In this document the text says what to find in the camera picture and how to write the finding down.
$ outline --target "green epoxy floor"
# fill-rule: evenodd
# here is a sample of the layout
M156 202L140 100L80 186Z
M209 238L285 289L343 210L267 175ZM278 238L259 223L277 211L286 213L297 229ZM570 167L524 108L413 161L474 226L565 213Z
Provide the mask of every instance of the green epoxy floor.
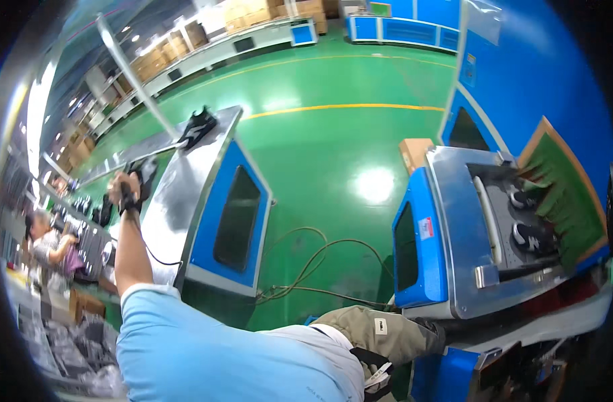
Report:
M404 138L434 138L442 111L344 108L255 115L334 104L444 108L455 62L454 56L427 50L354 46L331 29L315 46L217 69L161 96L158 103L173 123L203 104L213 110L243 105L238 133L278 201L270 214L265 250L287 231L312 226L329 241L366 241L388 259L391 223L407 183L398 144ZM159 131L162 127L150 113L141 111L108 133L86 165ZM162 157L161 172L167 158ZM82 193L98 198L106 183L102 178ZM322 245L310 231L287 237L263 261L258 287L289 285ZM329 248L327 259L300 285L385 302L393 293L392 281L370 250L342 243ZM251 299L190 282L182 298L226 324L254 331L301 324L309 315L354 304L294 290L255 307Z

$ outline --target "striped shirt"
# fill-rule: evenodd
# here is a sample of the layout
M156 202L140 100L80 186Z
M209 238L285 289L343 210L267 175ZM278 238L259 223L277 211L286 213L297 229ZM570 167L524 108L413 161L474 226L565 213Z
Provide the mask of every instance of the striped shirt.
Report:
M58 230L52 230L34 242L34 251L32 254L43 269L49 269L67 280L72 280L74 278L74 271L68 272L65 269L65 259L57 264L50 263L50 251L58 250L59 245L61 245L61 233L59 233Z

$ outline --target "light blue t-shirt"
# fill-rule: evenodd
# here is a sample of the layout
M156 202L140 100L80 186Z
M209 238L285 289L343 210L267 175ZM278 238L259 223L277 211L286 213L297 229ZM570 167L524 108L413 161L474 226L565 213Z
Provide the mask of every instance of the light blue t-shirt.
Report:
M225 326L149 289L122 310L117 358L131 401L356 400L331 363L296 340Z

